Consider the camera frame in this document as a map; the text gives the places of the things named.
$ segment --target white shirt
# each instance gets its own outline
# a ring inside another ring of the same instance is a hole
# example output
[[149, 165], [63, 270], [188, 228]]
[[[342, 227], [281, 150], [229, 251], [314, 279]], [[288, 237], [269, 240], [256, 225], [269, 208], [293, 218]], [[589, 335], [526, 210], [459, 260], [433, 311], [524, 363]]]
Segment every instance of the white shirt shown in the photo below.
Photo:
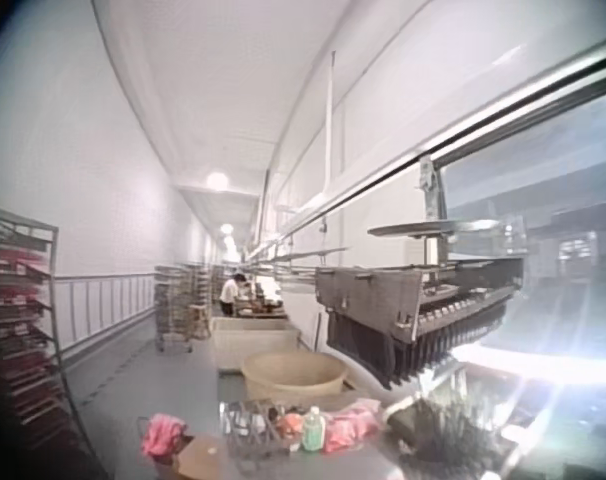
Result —
[[239, 296], [239, 287], [233, 278], [230, 278], [223, 285], [221, 296], [219, 297], [223, 303], [234, 303], [234, 298]]

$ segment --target white ceiling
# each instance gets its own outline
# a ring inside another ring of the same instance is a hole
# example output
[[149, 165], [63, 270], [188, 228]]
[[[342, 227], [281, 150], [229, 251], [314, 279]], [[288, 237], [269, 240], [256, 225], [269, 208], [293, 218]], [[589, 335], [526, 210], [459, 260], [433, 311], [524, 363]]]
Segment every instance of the white ceiling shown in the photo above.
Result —
[[[94, 0], [128, 99], [212, 232], [249, 237], [265, 172], [349, 0]], [[221, 171], [226, 193], [205, 179]]]

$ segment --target tan plastic tub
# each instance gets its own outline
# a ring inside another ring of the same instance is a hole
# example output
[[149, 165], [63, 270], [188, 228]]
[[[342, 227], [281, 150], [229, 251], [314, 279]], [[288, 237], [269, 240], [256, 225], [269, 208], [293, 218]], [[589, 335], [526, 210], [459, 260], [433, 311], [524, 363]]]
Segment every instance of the tan plastic tub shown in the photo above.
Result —
[[256, 353], [296, 350], [299, 335], [286, 319], [213, 318], [216, 366], [239, 371], [243, 360]]
[[338, 358], [302, 350], [252, 355], [241, 371], [250, 399], [292, 401], [339, 394], [347, 376], [347, 366]]

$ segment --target cardboard box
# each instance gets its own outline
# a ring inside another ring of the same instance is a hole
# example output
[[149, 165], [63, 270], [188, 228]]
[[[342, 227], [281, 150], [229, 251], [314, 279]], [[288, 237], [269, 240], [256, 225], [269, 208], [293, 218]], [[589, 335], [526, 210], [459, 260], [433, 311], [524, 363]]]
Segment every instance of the cardboard box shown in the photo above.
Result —
[[197, 435], [176, 455], [173, 469], [180, 479], [218, 480], [219, 458], [219, 440]]

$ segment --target green bottle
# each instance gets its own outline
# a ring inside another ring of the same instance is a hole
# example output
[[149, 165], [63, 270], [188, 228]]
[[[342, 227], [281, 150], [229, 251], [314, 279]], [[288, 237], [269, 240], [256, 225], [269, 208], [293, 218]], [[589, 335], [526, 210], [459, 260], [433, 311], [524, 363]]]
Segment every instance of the green bottle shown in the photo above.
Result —
[[308, 452], [318, 452], [325, 441], [325, 419], [319, 407], [312, 407], [303, 421], [303, 448]]

